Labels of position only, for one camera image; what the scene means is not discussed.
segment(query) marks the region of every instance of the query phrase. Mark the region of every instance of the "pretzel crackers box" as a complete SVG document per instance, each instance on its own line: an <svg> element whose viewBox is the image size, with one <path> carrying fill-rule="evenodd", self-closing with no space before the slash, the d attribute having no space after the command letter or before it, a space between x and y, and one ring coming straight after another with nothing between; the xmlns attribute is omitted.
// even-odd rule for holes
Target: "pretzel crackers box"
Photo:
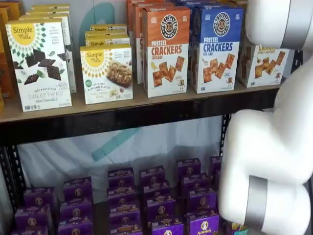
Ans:
<svg viewBox="0 0 313 235"><path fill-rule="evenodd" d="M280 84L288 53L288 49L256 46L245 37L237 78L246 87Z"/></svg>
<svg viewBox="0 0 313 235"><path fill-rule="evenodd" d="M198 94L234 89L242 15L238 6L194 9L191 71Z"/></svg>
<svg viewBox="0 0 313 235"><path fill-rule="evenodd" d="M81 47L80 51L86 104L133 98L132 49L128 44Z"/></svg>
<svg viewBox="0 0 313 235"><path fill-rule="evenodd" d="M144 7L167 7L174 6L171 2L151 2L151 3L137 3L133 4L133 42L134 42L134 55L133 58L136 72L137 72L137 83L141 84L143 80L143 43L142 43L142 9Z"/></svg>
<svg viewBox="0 0 313 235"><path fill-rule="evenodd" d="M190 9L144 8L144 89L148 97L185 93Z"/></svg>

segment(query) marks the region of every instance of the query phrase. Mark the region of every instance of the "purple box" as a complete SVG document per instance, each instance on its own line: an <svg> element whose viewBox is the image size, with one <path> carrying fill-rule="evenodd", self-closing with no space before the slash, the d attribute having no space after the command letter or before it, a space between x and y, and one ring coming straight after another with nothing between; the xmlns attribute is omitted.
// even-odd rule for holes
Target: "purple box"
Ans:
<svg viewBox="0 0 313 235"><path fill-rule="evenodd" d="M91 235L93 234L90 216L75 217L60 221L58 235Z"/></svg>
<svg viewBox="0 0 313 235"><path fill-rule="evenodd" d="M183 235L183 223L178 217L155 220L150 225L152 235Z"/></svg>
<svg viewBox="0 0 313 235"><path fill-rule="evenodd" d="M167 193L159 197L154 197L146 200L148 220L160 219L173 216L175 213L175 198Z"/></svg>
<svg viewBox="0 0 313 235"><path fill-rule="evenodd" d="M43 226L48 228L49 234L55 234L49 204L41 207L19 208L15 213L15 223L18 230L30 230L36 226Z"/></svg>
<svg viewBox="0 0 313 235"><path fill-rule="evenodd" d="M165 170L162 165L154 168L140 171L140 184L146 186L156 182L163 182L165 179Z"/></svg>
<svg viewBox="0 0 313 235"><path fill-rule="evenodd" d="M208 185L209 178L206 173L186 175L181 179L181 195L187 197L189 191L206 188Z"/></svg>
<svg viewBox="0 0 313 235"><path fill-rule="evenodd" d="M219 231L220 216L215 210L200 211L187 218L187 234L215 235Z"/></svg>
<svg viewBox="0 0 313 235"><path fill-rule="evenodd" d="M110 225L110 235L142 235L140 221L132 221L126 224L114 224Z"/></svg>
<svg viewBox="0 0 313 235"><path fill-rule="evenodd" d="M217 195L212 188L199 188L189 191L187 199L187 212L216 208Z"/></svg>
<svg viewBox="0 0 313 235"><path fill-rule="evenodd" d="M77 197L92 198L91 177L64 182L64 198L66 201Z"/></svg>
<svg viewBox="0 0 313 235"><path fill-rule="evenodd" d="M131 167L110 170L108 172L109 187L134 185L134 171Z"/></svg>
<svg viewBox="0 0 313 235"><path fill-rule="evenodd" d="M61 204L60 220L84 217L90 214L92 214L92 201L90 198L75 198Z"/></svg>
<svg viewBox="0 0 313 235"><path fill-rule="evenodd" d="M123 205L136 199L136 190L134 186L112 187L107 189L108 201L110 204Z"/></svg>
<svg viewBox="0 0 313 235"><path fill-rule="evenodd" d="M59 202L54 187L27 188L24 192L24 202L28 207L39 207L49 204L52 211L59 210Z"/></svg>
<svg viewBox="0 0 313 235"><path fill-rule="evenodd" d="M169 193L170 190L170 184L167 180L143 187L143 193L145 198L158 197L160 195Z"/></svg>
<svg viewBox="0 0 313 235"><path fill-rule="evenodd" d="M11 235L48 235L48 228L35 227L29 230L12 231Z"/></svg>
<svg viewBox="0 0 313 235"><path fill-rule="evenodd" d="M129 221L140 221L140 207L138 200L124 205L110 205L110 224L124 224Z"/></svg>

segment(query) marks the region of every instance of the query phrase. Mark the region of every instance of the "cracker image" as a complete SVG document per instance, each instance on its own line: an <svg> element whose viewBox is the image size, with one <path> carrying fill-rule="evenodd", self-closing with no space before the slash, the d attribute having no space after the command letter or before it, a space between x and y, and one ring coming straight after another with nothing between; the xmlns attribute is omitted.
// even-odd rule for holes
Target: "cracker image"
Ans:
<svg viewBox="0 0 313 235"><path fill-rule="evenodd" d="M269 57L263 59L263 70L266 70L269 66Z"/></svg>
<svg viewBox="0 0 313 235"><path fill-rule="evenodd" d="M263 64L256 66L255 67L255 79L262 77L262 73L263 73Z"/></svg>
<svg viewBox="0 0 313 235"><path fill-rule="evenodd" d="M269 66L267 67L267 69L265 70L265 72L267 72L269 75L271 75L275 66L276 66L276 61L272 60L269 64Z"/></svg>
<svg viewBox="0 0 313 235"><path fill-rule="evenodd" d="M181 72L181 69L182 69L182 66L184 65L184 61L185 61L185 58L184 57L177 57L177 61L176 61L176 69Z"/></svg>
<svg viewBox="0 0 313 235"><path fill-rule="evenodd" d="M235 59L235 55L228 53L227 59L226 59L226 68L231 69L231 66L233 65Z"/></svg>
<svg viewBox="0 0 313 235"><path fill-rule="evenodd" d="M133 82L132 70L116 61L110 62L107 78L125 88L131 86Z"/></svg>
<svg viewBox="0 0 313 235"><path fill-rule="evenodd" d="M217 58L210 61L211 73L215 73L217 71L218 64Z"/></svg>
<svg viewBox="0 0 313 235"><path fill-rule="evenodd" d="M167 62L163 62L158 65L160 68L160 72L162 74L162 77L167 77L168 76L168 69L167 69Z"/></svg>
<svg viewBox="0 0 313 235"><path fill-rule="evenodd" d="M277 65L281 65L282 64L285 55L286 55L286 53L284 51L280 51L280 53L279 53L279 55L277 57L277 60L276 60L276 64Z"/></svg>
<svg viewBox="0 0 313 235"><path fill-rule="evenodd" d="M168 70L168 76L166 77L166 80L168 80L169 82L172 82L174 77L175 77L176 70L177 70L176 67L170 66L170 69Z"/></svg>
<svg viewBox="0 0 313 235"><path fill-rule="evenodd" d="M211 68L207 67L203 69L203 81L204 83L212 81Z"/></svg>
<svg viewBox="0 0 313 235"><path fill-rule="evenodd" d="M217 76L219 79L221 79L223 74L224 74L225 69L226 69L225 64L220 62L220 65L219 65L218 69L215 72L215 76Z"/></svg>

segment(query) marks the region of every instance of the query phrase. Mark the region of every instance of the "blue cracker box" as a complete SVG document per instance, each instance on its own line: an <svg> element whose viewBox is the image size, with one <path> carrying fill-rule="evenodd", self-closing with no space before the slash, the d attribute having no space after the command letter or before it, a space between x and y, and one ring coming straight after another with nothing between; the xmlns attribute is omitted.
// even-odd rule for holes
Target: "blue cracker box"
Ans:
<svg viewBox="0 0 313 235"><path fill-rule="evenodd" d="M198 94L234 89L243 9L208 4L192 16L192 85Z"/></svg>
<svg viewBox="0 0 313 235"><path fill-rule="evenodd" d="M92 200L87 197L65 201L60 207L60 220L83 217L90 214L92 214Z"/></svg>

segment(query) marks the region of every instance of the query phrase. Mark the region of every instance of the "pretzelized box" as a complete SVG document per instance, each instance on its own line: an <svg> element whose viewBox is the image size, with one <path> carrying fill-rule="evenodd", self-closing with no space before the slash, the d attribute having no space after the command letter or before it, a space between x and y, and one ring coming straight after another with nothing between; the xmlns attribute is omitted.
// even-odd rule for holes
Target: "pretzelized box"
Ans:
<svg viewBox="0 0 313 235"><path fill-rule="evenodd" d="M144 8L144 89L148 97L185 93L190 9Z"/></svg>
<svg viewBox="0 0 313 235"><path fill-rule="evenodd" d="M239 6L194 8L191 79L198 94L234 89L242 17Z"/></svg>

